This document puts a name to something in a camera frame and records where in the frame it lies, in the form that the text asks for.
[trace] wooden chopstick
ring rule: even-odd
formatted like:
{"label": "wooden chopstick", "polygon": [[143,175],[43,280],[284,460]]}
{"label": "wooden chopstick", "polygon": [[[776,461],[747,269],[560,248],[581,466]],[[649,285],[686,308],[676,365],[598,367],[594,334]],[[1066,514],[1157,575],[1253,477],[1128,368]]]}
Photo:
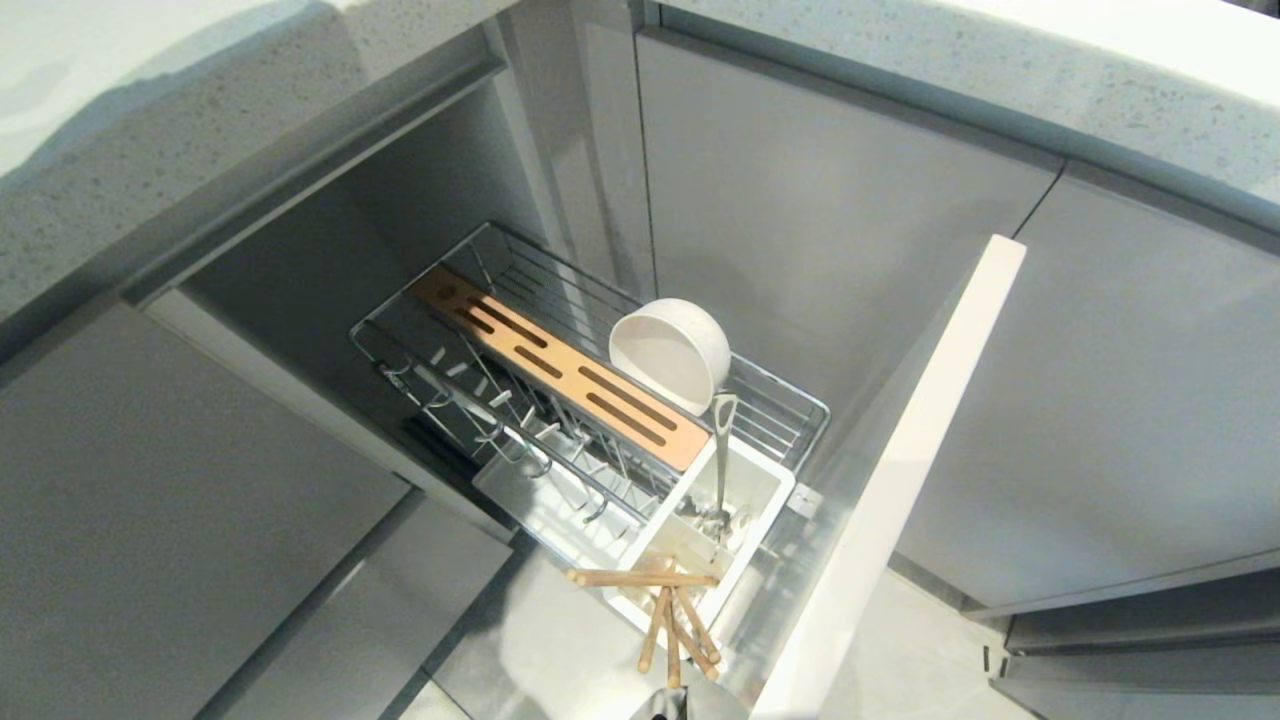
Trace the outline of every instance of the wooden chopstick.
{"label": "wooden chopstick", "polygon": [[707,632],[707,625],[703,625],[703,619],[694,610],[694,603],[689,600],[689,591],[676,588],[676,597],[680,598],[680,606],[685,609],[685,616],[689,618],[689,624],[694,628],[694,635],[707,648],[707,660],[710,660],[712,664],[719,662],[721,655],[716,650],[716,641],[712,639],[712,634]]}
{"label": "wooden chopstick", "polygon": [[579,570],[564,573],[564,577],[580,587],[614,587],[614,588],[646,588],[646,587],[690,587],[690,585],[716,585],[718,579],[710,575],[685,575],[684,573],[640,573],[628,570]]}
{"label": "wooden chopstick", "polygon": [[682,684],[680,680],[680,639],[676,638],[676,606],[671,603],[669,597],[663,616],[667,621],[667,687],[676,689]]}
{"label": "wooden chopstick", "polygon": [[658,600],[654,601],[653,618],[649,619],[649,632],[644,637],[644,647],[640,648],[640,662],[636,662],[636,670],[641,673],[648,673],[653,665],[653,651],[658,646],[658,628],[667,624],[668,607],[671,607],[671,588],[662,588]]}
{"label": "wooden chopstick", "polygon": [[710,660],[708,660],[705,655],[703,655],[701,648],[698,647],[698,643],[694,642],[694,638],[689,637],[689,633],[685,630],[684,625],[681,625],[680,623],[675,623],[675,628],[676,628],[676,637],[680,638],[680,644],[689,648],[689,655],[690,657],[694,659],[694,662],[698,664],[698,669],[703,671],[703,675],[707,675],[708,680],[714,683],[716,679],[719,678],[719,670],[717,670],[716,665]]}

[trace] gray cabinet door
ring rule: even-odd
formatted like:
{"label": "gray cabinet door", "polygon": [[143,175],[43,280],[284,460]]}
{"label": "gray cabinet door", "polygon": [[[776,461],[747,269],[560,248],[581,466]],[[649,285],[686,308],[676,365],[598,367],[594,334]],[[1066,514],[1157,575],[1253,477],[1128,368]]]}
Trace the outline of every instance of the gray cabinet door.
{"label": "gray cabinet door", "polygon": [[511,555],[416,489],[374,538],[270,666],[225,712],[202,716],[379,717]]}
{"label": "gray cabinet door", "polygon": [[658,292],[824,400],[833,429],[1062,161],[689,37],[637,37]]}
{"label": "gray cabinet door", "polygon": [[5,717],[191,717],[406,492],[124,306],[0,386]]}
{"label": "gray cabinet door", "polygon": [[988,614],[1280,565],[1280,238],[1073,165],[1018,240],[899,550]]}

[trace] speckled countertop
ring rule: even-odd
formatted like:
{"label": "speckled countertop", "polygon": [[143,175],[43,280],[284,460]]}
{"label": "speckled countertop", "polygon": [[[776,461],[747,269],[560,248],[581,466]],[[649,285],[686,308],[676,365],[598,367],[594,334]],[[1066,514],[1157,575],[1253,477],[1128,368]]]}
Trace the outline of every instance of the speckled countertop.
{"label": "speckled countertop", "polygon": [[6,18],[0,322],[174,202],[513,3],[69,0]]}
{"label": "speckled countertop", "polygon": [[[211,178],[512,3],[81,0],[8,23],[0,322]],[[1184,193],[1203,187],[1210,204],[1256,222],[1280,217],[1277,20],[1215,0],[669,5],[1007,110],[1000,122],[1074,133],[1114,149],[1117,169]]]}

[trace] kitchen tool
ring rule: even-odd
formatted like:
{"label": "kitchen tool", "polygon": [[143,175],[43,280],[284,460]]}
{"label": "kitchen tool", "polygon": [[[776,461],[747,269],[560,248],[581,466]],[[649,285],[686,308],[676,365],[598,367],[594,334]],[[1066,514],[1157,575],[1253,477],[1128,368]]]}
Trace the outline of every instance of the kitchen tool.
{"label": "kitchen tool", "polygon": [[691,415],[707,411],[731,357],[716,319],[676,297],[644,305],[609,333],[609,363]]}
{"label": "kitchen tool", "polygon": [[685,618],[689,620],[689,625],[694,629],[694,637],[701,644],[703,650],[707,651],[707,659],[716,662],[721,661],[719,650],[716,648],[716,641],[712,639],[712,634],[707,632],[707,625],[703,624],[703,619],[698,616],[698,611],[694,610],[694,603],[689,600],[689,591],[685,588],[675,588],[676,598],[680,600],[680,606],[685,609]]}
{"label": "kitchen tool", "polygon": [[[676,639],[680,644],[685,646],[685,650],[689,651],[689,657],[694,659],[694,665],[698,665],[698,669],[703,671],[703,675],[707,675],[707,679],[714,683],[716,679],[719,678],[719,670],[716,669],[716,665],[713,665],[712,661],[703,655],[701,648],[698,647],[694,638],[689,637],[689,630],[685,630],[685,626],[677,623],[675,616],[672,618],[672,628],[676,630]],[[671,652],[671,646],[667,647],[667,652]]]}
{"label": "kitchen tool", "polygon": [[636,670],[641,673],[648,673],[649,666],[653,665],[653,651],[658,647],[658,628],[663,625],[663,619],[667,616],[667,609],[671,606],[671,588],[662,588],[658,593],[658,600],[653,603],[653,616],[649,619],[649,632],[644,637],[644,647],[640,648],[640,661],[636,662]]}
{"label": "kitchen tool", "polygon": [[686,470],[710,439],[705,429],[662,400],[444,266],[422,275],[410,292],[452,325],[677,471]]}
{"label": "kitchen tool", "polygon": [[716,418],[716,510],[709,514],[708,527],[718,543],[730,523],[724,510],[724,480],[728,478],[728,438],[733,437],[737,396],[731,392],[717,395],[712,414]]}
{"label": "kitchen tool", "polygon": [[669,598],[662,610],[667,623],[667,687],[675,689],[682,683],[680,682],[680,641],[676,639],[676,612]]}
{"label": "kitchen tool", "polygon": [[570,582],[579,587],[646,588],[646,587],[690,587],[716,585],[719,580],[710,575],[686,575],[684,573],[643,573],[627,570],[582,570],[572,569],[564,573]]}

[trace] slotted wooden board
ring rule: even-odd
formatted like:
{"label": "slotted wooden board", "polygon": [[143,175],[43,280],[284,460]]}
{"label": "slotted wooden board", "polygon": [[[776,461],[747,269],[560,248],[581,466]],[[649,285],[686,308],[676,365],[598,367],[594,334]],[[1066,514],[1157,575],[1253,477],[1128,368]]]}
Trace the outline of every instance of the slotted wooden board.
{"label": "slotted wooden board", "polygon": [[663,400],[579,352],[444,266],[422,275],[410,292],[579,410],[678,471],[687,470],[710,439],[710,433]]}

